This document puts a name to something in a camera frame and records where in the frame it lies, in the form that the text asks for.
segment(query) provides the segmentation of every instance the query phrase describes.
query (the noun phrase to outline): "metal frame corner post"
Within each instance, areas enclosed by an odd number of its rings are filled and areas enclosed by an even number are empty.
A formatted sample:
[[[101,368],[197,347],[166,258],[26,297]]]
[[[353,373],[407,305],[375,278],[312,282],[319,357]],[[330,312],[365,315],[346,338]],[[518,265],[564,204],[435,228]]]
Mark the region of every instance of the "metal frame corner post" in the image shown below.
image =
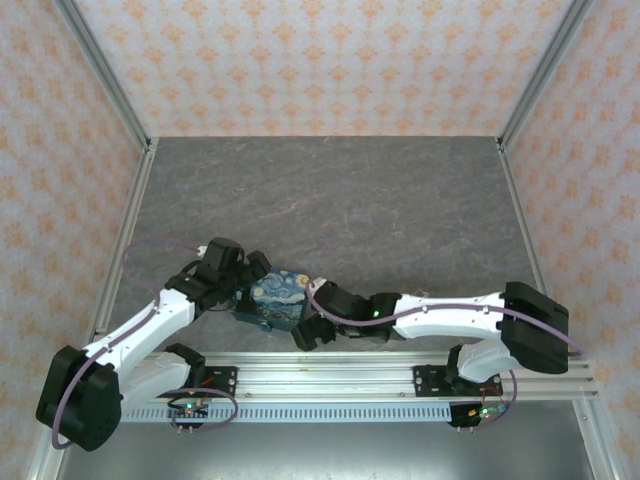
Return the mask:
[[[111,69],[107,58],[98,45],[87,21],[85,20],[75,0],[50,0],[58,7],[58,11],[65,19],[80,44],[89,64],[96,76],[104,86],[109,98],[111,98],[116,110],[120,114],[127,130],[140,146],[146,148],[149,145],[149,136],[144,130],[140,119],[131,106],[118,78]]]
[[[536,100],[551,78],[555,67],[560,62],[562,55],[582,25],[582,20],[587,14],[594,0],[573,0],[551,43],[540,59],[533,76],[524,89],[520,100],[516,104],[511,117],[507,121],[504,131],[498,137],[498,143],[503,150],[507,150],[513,143],[520,128],[533,110]]]

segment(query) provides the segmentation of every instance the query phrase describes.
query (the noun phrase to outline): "cable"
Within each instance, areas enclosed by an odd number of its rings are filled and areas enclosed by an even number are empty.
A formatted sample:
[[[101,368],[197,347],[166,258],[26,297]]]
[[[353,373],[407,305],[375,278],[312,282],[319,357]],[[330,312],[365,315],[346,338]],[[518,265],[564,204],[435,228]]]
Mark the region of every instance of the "cable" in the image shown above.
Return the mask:
[[[233,404],[233,413],[229,416],[229,418],[227,418],[226,420],[223,420],[222,422],[218,422],[218,423],[213,423],[207,426],[203,426],[200,427],[197,431],[199,432],[208,432],[211,430],[215,430],[217,428],[221,428],[224,427],[226,425],[228,425],[229,423],[231,423],[233,421],[234,418],[236,418],[238,416],[238,411],[240,410],[240,406],[238,405],[238,401],[233,398],[233,395],[224,392],[222,390],[218,390],[217,388],[203,388],[203,387],[198,387],[198,388],[179,388],[177,390],[171,390],[169,392],[166,392],[167,395],[177,395],[177,394],[181,394],[181,393],[188,393],[191,394],[192,392],[200,392],[200,393],[207,393],[207,394],[212,394],[212,395],[220,395],[222,397],[228,398],[229,400],[231,400],[231,403]],[[173,428],[175,428],[176,430],[178,430],[178,432],[180,432],[181,430],[181,425],[179,425],[176,422],[176,416],[178,415],[178,410],[174,410],[171,413],[171,426]]]
[[[143,244],[170,245],[170,246],[173,246],[173,247],[184,248],[186,250],[190,250],[190,251],[195,252],[195,253],[198,252],[197,248],[191,247],[191,246],[186,245],[184,243],[177,242],[177,241],[170,240],[170,239],[157,239],[157,238],[148,238],[148,239],[138,240],[137,242],[129,244],[127,246],[127,248],[124,249],[124,251],[122,252],[122,255],[120,257],[120,265],[122,267],[122,275],[127,280],[131,281],[132,283],[134,283],[134,284],[144,288],[145,290],[148,290],[149,292],[151,292],[151,294],[153,295],[153,306],[149,309],[149,312],[144,316],[144,318],[142,320],[140,320],[137,324],[135,324],[133,327],[131,327],[126,332],[123,332],[121,335],[119,335],[118,337],[114,338],[111,342],[109,342],[107,344],[106,347],[101,348],[94,355],[92,355],[89,359],[87,359],[87,361],[84,364],[82,364],[82,366],[78,369],[76,374],[73,376],[73,378],[69,382],[69,385],[67,385],[67,388],[65,389],[64,393],[62,394],[62,397],[60,398],[60,402],[58,403],[58,408],[56,409],[56,413],[55,413],[55,415],[53,417],[53,425],[51,427],[51,444],[53,445],[53,448],[55,448],[56,450],[63,450],[65,448],[69,448],[72,445],[72,442],[60,443],[59,438],[58,438],[59,434],[60,434],[60,423],[62,422],[62,414],[63,414],[63,412],[64,412],[64,410],[65,410],[65,408],[67,406],[67,403],[69,402],[69,398],[71,397],[71,394],[73,393],[74,388],[78,385],[78,383],[82,379],[82,376],[87,372],[87,370],[89,370],[89,368],[91,368],[91,366],[102,355],[107,353],[110,349],[112,349],[113,347],[115,347],[116,345],[118,345],[119,343],[121,343],[122,341],[124,341],[125,339],[130,337],[131,335],[133,335],[135,332],[140,330],[147,323],[149,323],[149,321],[154,317],[154,315],[155,315],[155,313],[156,313],[156,311],[157,311],[157,309],[158,309],[158,307],[160,305],[160,292],[158,290],[156,290],[155,288],[153,288],[150,284],[145,283],[142,280],[139,280],[138,278],[134,277],[127,270],[128,269],[127,256],[129,255],[129,252],[132,249],[138,247],[139,245],[143,245]]]
[[[511,382],[513,383],[513,395],[511,396],[511,401],[507,405],[507,409],[504,411],[502,415],[500,415],[498,418],[496,418],[492,422],[480,424],[477,427],[473,427],[474,430],[482,430],[482,429],[488,428],[494,425],[496,422],[502,421],[504,417],[506,417],[508,414],[510,415],[509,412],[513,410],[513,406],[515,405],[516,400],[518,399],[518,380],[516,379],[516,374],[513,372],[513,370],[509,370],[509,375],[511,375]],[[452,406],[475,405],[476,403],[478,402],[451,402],[450,405]]]
[[[305,288],[305,293],[307,294],[307,298],[311,302],[311,305],[320,313],[322,313],[326,318],[331,320],[332,322],[341,323],[343,325],[349,325],[351,327],[375,327],[377,325],[383,325],[385,323],[393,322],[399,318],[406,317],[408,315],[413,315],[414,313],[423,312],[426,307],[427,310],[473,310],[476,312],[480,312],[483,310],[494,312],[494,313],[502,313],[504,315],[510,315],[519,320],[523,320],[532,324],[535,327],[538,327],[551,335],[559,338],[563,342],[567,343],[569,346],[573,347],[575,350],[575,355],[572,356],[581,356],[583,353],[583,349],[580,345],[574,342],[567,335],[562,333],[561,331],[547,325],[546,323],[534,318],[526,313],[518,312],[511,308],[504,307],[494,307],[492,305],[471,305],[468,303],[436,303],[433,305],[424,305],[421,307],[410,308],[409,310],[405,310],[404,312],[394,313],[393,315],[388,315],[386,317],[376,318],[374,320],[350,320],[348,318],[342,318],[338,315],[334,315],[333,313],[327,311],[324,307],[322,307],[318,301],[311,294],[311,284],[313,282],[307,283]]]
[[[516,374],[513,372],[513,370],[509,370],[509,375],[511,375],[511,382],[513,383],[513,396],[511,397],[511,401],[509,402],[507,409],[502,415],[500,415],[494,421],[485,423],[485,424],[480,424],[477,427],[474,427],[474,430],[482,430],[492,425],[495,425],[496,422],[503,421],[507,415],[511,414],[511,411],[513,410],[513,406],[515,405],[516,400],[518,399],[518,381],[516,380]]]

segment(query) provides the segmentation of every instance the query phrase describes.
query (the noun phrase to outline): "aluminum frame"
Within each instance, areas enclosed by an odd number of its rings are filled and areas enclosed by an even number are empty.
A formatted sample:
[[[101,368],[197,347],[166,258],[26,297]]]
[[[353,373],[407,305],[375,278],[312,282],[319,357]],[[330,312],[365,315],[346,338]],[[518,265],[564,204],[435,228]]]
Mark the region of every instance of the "aluminum frame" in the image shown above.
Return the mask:
[[[562,54],[566,51],[575,33],[582,25],[582,20],[592,4],[593,0],[574,0],[569,6],[558,31],[542,55],[540,63],[525,87],[520,100],[518,100],[502,135],[499,137],[499,143],[505,151],[508,150],[520,127],[522,127],[529,113],[533,110],[536,100],[562,58]]]
[[[142,124],[129,103],[115,74],[91,33],[74,0],[54,0],[62,16],[73,30],[96,75],[121,114],[129,132],[143,148],[138,172],[132,182],[127,209],[123,215],[120,234],[113,251],[109,271],[105,277],[102,294],[96,304],[94,326],[87,336],[89,343],[94,336],[106,331],[117,287],[120,281],[119,259],[129,243],[135,227],[138,211],[157,146],[157,139],[149,141]],[[581,24],[593,0],[575,0],[560,29],[547,48],[536,72],[511,118],[503,135],[496,139],[505,176],[516,208],[527,251],[534,270],[536,284],[545,291],[544,279],[539,268],[531,237],[526,226],[517,191],[509,170],[506,150],[526,120],[533,104],[544,88],[553,68],[565,51],[573,34]],[[208,364],[235,365],[242,375],[238,378],[237,396],[241,403],[275,402],[336,402],[358,403],[415,402],[411,367],[419,364],[444,364],[446,352],[431,353],[236,353],[205,354]],[[569,372],[561,376],[546,376],[528,370],[516,372],[520,390],[519,400],[572,400],[576,417],[585,441],[589,461],[596,479],[624,479],[620,461],[608,431],[605,408],[586,361],[571,361]],[[295,394],[291,394],[292,385]],[[511,391],[510,379],[504,379],[506,392]],[[451,398],[436,398],[446,402]],[[44,480],[56,478],[64,451],[51,446],[51,431],[40,429],[40,439],[27,478]]]
[[[58,11],[66,20],[69,28],[80,44],[89,64],[113,101],[127,130],[141,148],[149,144],[149,136],[142,126],[135,110],[131,106],[124,89],[111,69],[106,56],[96,41],[87,21],[75,0],[53,0]]]

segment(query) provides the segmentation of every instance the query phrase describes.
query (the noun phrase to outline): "black mounting plate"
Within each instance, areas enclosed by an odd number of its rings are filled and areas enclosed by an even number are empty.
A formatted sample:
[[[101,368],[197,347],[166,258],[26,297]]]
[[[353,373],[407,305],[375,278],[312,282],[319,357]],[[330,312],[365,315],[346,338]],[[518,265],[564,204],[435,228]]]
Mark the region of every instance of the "black mounting plate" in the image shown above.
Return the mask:
[[[445,380],[446,365],[417,365],[413,367],[413,386],[416,397],[496,397],[491,389],[495,388],[502,395],[502,381],[499,375],[490,377],[484,383],[465,382],[464,391],[455,391]]]
[[[214,388],[228,393],[232,397],[236,396],[236,386],[238,383],[238,367],[204,367],[203,384],[199,387]],[[221,397],[221,395],[207,395],[202,392],[194,392],[190,395],[192,398],[209,398]],[[159,398],[175,398],[175,395],[160,395]]]

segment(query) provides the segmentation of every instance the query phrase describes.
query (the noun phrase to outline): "patterned wallpaper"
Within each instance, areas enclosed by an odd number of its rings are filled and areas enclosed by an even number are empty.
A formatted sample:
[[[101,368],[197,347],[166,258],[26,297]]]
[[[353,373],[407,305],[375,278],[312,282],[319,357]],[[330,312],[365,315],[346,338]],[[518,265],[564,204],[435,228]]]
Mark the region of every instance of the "patterned wallpaper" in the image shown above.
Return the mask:
[[[640,4],[597,0],[509,151],[541,268],[640,471]]]
[[[0,9],[0,478],[23,479],[53,354],[83,341],[138,148],[51,0]]]
[[[80,0],[151,136],[498,135],[571,0]]]

